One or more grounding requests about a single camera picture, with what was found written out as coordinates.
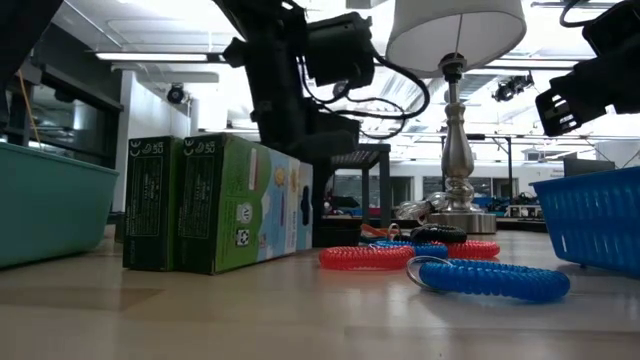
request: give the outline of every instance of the cardboard box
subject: cardboard box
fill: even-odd
[[[182,140],[129,140],[123,266],[135,270],[173,269],[178,208],[178,161]]]
[[[300,165],[229,134],[185,139],[177,269],[215,274],[295,252]]]
[[[311,194],[313,194],[313,166],[300,163],[298,186],[298,245],[297,251],[311,249],[313,234],[313,207]]]

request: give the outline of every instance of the table lamp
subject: table lamp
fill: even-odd
[[[449,84],[447,140],[442,153],[446,205],[429,221],[467,233],[495,233],[495,215],[472,206],[473,154],[465,134],[459,81],[513,49],[526,33],[520,0],[396,0],[389,60],[421,78],[443,76]]]

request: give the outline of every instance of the teal plastic bin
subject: teal plastic bin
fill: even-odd
[[[110,169],[0,143],[0,267],[95,248],[117,177]]]

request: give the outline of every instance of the wooden table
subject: wooden table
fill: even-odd
[[[638,359],[639,280],[560,261],[546,234],[493,238],[502,262],[568,274],[570,295],[438,295],[402,271],[319,269],[316,251],[214,277],[135,272],[107,246],[0,272],[1,358]]]

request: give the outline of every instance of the blue spiral cord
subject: blue spiral cord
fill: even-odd
[[[428,262],[420,267],[420,279],[443,291],[476,295],[502,295],[548,302],[569,292],[569,278],[561,272],[492,263],[449,260],[451,265]]]
[[[444,245],[416,244],[409,241],[376,241],[380,247],[412,246],[416,251],[416,256],[433,256],[439,259],[446,259],[449,251]]]

